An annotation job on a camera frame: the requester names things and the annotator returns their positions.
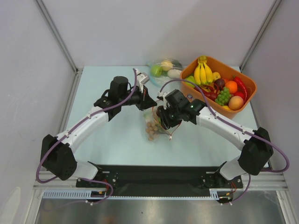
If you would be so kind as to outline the dark purple fake fruit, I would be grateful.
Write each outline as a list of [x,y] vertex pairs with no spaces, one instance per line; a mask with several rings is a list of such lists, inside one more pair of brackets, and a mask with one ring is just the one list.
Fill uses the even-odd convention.
[[222,78],[217,79],[214,84],[220,88],[223,88],[225,86],[225,81]]

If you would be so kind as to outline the brown longan bunch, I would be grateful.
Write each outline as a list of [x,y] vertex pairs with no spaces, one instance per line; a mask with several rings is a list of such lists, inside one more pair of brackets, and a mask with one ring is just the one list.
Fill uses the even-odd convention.
[[153,141],[159,136],[159,129],[158,126],[152,122],[146,123],[145,132],[148,135],[148,140]]

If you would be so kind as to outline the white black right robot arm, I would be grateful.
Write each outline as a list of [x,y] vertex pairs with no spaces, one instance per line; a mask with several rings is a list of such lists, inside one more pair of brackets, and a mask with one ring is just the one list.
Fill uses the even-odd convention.
[[240,156],[224,162],[217,170],[215,181],[227,187],[232,180],[243,174],[258,175],[273,155],[268,132],[263,128],[251,130],[216,113],[199,99],[189,101],[177,89],[159,93],[157,98],[163,105],[157,108],[161,126],[168,130],[182,121],[208,128],[231,142],[240,150]]

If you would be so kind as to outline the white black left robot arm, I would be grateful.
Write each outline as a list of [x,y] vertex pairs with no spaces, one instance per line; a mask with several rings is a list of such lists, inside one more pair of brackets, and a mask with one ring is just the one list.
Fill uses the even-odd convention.
[[140,111],[157,105],[145,84],[149,77],[138,72],[134,84],[123,76],[116,76],[109,89],[93,104],[91,110],[71,128],[57,136],[46,135],[42,141],[40,166],[62,181],[70,177],[85,178],[93,187],[102,184],[100,169],[91,162],[75,159],[74,152],[98,127],[106,124],[122,107],[135,105]]

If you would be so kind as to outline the red zip clear bag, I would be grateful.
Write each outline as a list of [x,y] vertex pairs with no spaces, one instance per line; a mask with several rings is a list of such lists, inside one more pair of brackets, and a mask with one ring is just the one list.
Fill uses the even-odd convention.
[[171,141],[174,133],[181,125],[181,123],[179,123],[168,130],[163,128],[161,119],[157,115],[157,106],[145,110],[143,117],[145,119],[145,133],[149,141],[156,141],[161,136]]

